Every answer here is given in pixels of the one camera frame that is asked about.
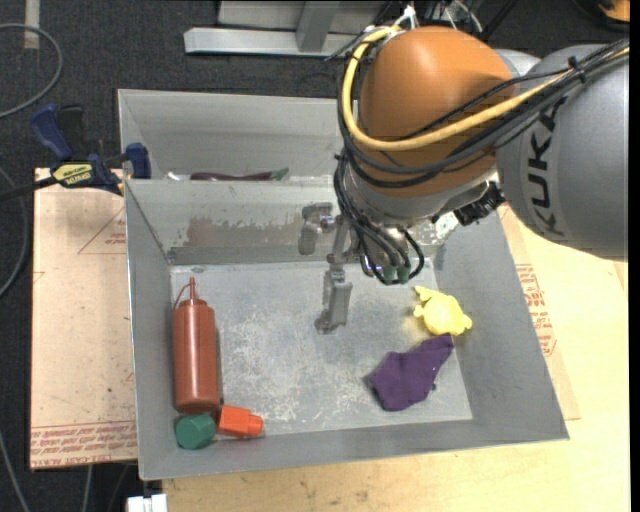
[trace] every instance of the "red bottle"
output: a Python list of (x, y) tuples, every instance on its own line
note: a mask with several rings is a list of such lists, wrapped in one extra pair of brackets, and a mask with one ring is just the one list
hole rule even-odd
[(204, 300), (196, 297), (193, 277), (187, 286), (189, 299), (180, 302), (173, 312), (176, 409), (185, 414), (214, 413), (220, 406), (215, 315)]

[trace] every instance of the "yellow toy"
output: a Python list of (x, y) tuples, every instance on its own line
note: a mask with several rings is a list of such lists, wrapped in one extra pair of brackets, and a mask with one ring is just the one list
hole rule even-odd
[(424, 325), (431, 334), (458, 336), (466, 329), (471, 329), (473, 325), (471, 318), (462, 312), (460, 304), (454, 297), (423, 286), (416, 286), (414, 289), (424, 304), (415, 307), (413, 316), (422, 317)]

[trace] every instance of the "bottle nozzle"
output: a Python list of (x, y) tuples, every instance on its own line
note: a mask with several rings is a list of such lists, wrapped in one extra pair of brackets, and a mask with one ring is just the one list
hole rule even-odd
[(196, 280), (193, 277), (189, 279), (189, 298), (191, 302), (196, 298)]

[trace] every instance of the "orange cap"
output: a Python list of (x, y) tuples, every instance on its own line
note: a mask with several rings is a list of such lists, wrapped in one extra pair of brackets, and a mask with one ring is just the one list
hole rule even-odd
[(218, 433), (234, 437), (257, 437), (262, 432), (260, 416), (251, 414), (249, 409), (223, 405), (218, 417)]

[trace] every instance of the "green cap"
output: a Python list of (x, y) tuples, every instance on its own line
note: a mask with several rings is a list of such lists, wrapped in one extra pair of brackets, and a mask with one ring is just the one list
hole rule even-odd
[(398, 271), (398, 267), (395, 265), (387, 265), (386, 267), (382, 267), (382, 277), (387, 283), (390, 283), (396, 278), (396, 272)]
[(187, 450), (204, 448), (215, 435), (216, 424), (209, 414), (184, 416), (176, 425), (176, 441)]
[(409, 267), (400, 267), (398, 269), (398, 280), (402, 284), (408, 283), (410, 272), (411, 272), (411, 269)]

